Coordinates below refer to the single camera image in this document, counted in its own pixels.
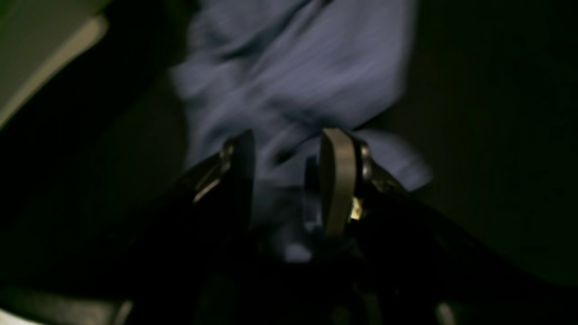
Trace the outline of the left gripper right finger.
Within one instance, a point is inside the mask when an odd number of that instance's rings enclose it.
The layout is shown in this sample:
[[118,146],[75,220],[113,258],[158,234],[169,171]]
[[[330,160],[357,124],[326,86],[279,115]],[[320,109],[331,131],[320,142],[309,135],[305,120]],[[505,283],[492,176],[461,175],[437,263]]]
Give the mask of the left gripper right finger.
[[329,261],[355,246],[349,226],[363,219],[369,198],[380,190],[409,194],[427,185],[431,169],[394,135],[355,135],[324,128],[316,159],[309,158],[308,187],[316,194],[318,224],[312,231],[312,261]]

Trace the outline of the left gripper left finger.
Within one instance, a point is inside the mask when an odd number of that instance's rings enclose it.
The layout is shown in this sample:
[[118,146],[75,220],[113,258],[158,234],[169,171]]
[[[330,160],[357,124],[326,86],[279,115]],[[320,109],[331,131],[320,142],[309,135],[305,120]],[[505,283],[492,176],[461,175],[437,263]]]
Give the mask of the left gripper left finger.
[[247,130],[189,169],[151,208],[135,243],[146,282],[198,279],[248,232],[256,142]]

